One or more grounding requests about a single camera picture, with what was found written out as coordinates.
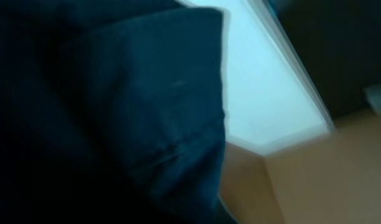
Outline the navy blue shorts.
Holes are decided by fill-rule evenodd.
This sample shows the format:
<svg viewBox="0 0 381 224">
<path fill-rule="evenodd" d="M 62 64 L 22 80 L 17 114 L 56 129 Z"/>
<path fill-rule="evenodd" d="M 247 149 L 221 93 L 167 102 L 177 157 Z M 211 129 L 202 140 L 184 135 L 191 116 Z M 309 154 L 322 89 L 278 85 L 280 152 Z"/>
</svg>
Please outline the navy blue shorts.
<svg viewBox="0 0 381 224">
<path fill-rule="evenodd" d="M 234 223 L 224 14 L 0 1 L 0 223 Z"/>
</svg>

